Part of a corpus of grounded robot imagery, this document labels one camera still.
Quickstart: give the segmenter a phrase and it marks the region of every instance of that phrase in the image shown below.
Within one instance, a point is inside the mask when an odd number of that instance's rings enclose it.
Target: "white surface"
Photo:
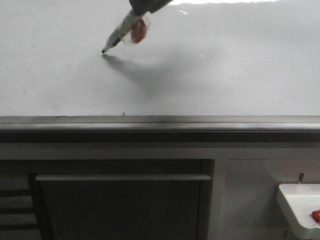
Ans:
[[[277,200],[298,238],[320,240],[320,225],[311,216],[320,210],[320,184],[280,184]]]
[[[1,0],[0,116],[320,115],[319,0],[168,5],[102,56],[129,10]]]

